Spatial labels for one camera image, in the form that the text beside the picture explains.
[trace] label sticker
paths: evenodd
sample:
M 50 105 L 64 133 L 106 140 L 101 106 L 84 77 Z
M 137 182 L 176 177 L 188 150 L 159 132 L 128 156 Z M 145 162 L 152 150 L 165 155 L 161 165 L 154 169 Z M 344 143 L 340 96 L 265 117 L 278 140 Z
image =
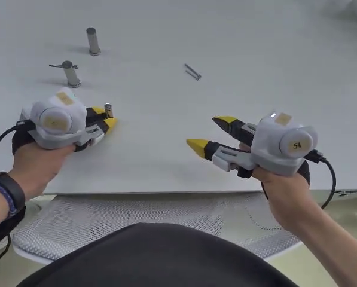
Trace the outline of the label sticker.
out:
M 291 121 L 292 116 L 288 115 L 288 114 L 284 114 L 281 113 L 280 115 L 278 115 L 278 117 L 276 118 L 275 122 L 277 124 L 281 124 L 283 126 L 287 126 L 287 124 Z
M 53 130 L 62 130 L 63 132 L 67 132 L 67 122 L 66 120 L 62 118 L 55 118 L 51 116 L 45 117 L 45 119 L 42 121 L 42 125 L 44 127 L 47 127 L 48 129 L 53 129 Z
M 74 101 L 68 97 L 68 95 L 66 93 L 64 93 L 63 91 L 61 91 L 60 93 L 57 93 L 56 96 L 59 98 L 59 100 L 61 100 L 64 105 L 68 106 L 74 103 Z

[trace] finger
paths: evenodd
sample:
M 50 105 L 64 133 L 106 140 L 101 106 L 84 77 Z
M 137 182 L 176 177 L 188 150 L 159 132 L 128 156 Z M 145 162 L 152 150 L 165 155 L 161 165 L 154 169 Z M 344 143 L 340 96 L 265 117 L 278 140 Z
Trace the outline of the finger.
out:
M 243 142 L 239 143 L 239 149 L 241 151 L 250 151 L 251 150 L 251 148 L 248 145 L 244 144 Z
M 76 149 L 75 145 L 68 145 L 64 148 L 54 149 L 53 151 L 60 155 L 67 156 L 67 155 L 73 153 L 75 151 L 75 149 Z

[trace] floor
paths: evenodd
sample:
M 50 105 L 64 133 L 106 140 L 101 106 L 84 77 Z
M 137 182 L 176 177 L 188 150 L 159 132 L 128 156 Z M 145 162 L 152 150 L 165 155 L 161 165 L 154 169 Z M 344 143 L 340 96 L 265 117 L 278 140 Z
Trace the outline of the floor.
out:
M 357 238 L 357 199 L 331 203 L 328 212 Z M 304 246 L 274 258 L 270 263 L 300 287 L 336 286 L 327 272 Z M 16 286 L 22 279 L 41 267 L 41 264 L 26 260 L 10 249 L 0 261 L 0 287 Z

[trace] number label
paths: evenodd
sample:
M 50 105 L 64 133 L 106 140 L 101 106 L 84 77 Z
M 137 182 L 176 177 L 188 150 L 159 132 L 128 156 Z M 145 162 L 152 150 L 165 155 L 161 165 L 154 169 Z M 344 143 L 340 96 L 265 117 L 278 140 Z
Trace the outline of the number label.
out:
M 308 151 L 311 147 L 311 143 L 308 139 L 301 139 L 292 141 L 288 145 L 289 152 L 304 152 Z
M 294 142 L 292 144 L 293 149 L 302 149 L 302 143 L 301 142 Z

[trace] wrist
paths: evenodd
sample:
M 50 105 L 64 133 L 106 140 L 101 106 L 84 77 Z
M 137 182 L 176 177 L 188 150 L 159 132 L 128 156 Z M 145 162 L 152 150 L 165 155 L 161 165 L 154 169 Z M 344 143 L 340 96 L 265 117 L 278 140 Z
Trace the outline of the wrist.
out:
M 305 236 L 310 230 L 314 230 L 321 224 L 321 219 L 326 216 L 326 213 L 315 202 L 307 204 L 305 207 L 295 217 L 295 220 L 292 220 L 294 225 L 289 230 L 299 238 Z
M 24 173 L 14 169 L 8 172 L 8 175 L 22 188 L 26 201 L 36 196 L 36 190 L 38 188 L 33 179 L 28 178 Z

